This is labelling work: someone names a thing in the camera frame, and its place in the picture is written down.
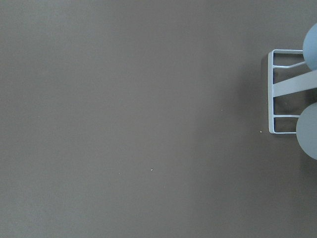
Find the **grey-blue cup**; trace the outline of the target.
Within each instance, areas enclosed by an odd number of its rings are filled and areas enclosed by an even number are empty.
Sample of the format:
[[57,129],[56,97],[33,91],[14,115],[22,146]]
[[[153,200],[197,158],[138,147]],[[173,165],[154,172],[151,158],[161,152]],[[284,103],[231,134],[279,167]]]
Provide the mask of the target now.
[[317,159],[317,104],[303,110],[297,125],[296,136],[302,150],[311,158]]

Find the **light blue cup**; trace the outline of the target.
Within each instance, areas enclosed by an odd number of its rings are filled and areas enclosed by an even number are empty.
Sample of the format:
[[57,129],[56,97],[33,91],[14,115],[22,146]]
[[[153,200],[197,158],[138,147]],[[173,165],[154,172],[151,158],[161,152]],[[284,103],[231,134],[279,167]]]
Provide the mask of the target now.
[[317,24],[307,32],[303,42],[303,56],[308,68],[317,69]]

